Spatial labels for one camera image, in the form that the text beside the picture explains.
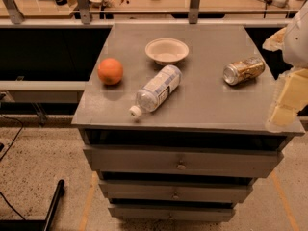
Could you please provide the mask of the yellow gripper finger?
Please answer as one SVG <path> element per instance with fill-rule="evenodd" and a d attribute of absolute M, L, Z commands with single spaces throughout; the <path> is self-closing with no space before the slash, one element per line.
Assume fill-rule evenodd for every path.
<path fill-rule="evenodd" d="M 263 43 L 262 48 L 272 52 L 275 52 L 277 50 L 283 50 L 285 33 L 286 33 L 286 27 L 280 29 L 272 36 L 267 38 Z"/>
<path fill-rule="evenodd" d="M 278 76 L 268 123 L 275 127 L 292 124 L 297 114 L 308 105 L 308 69 L 292 68 Z"/>

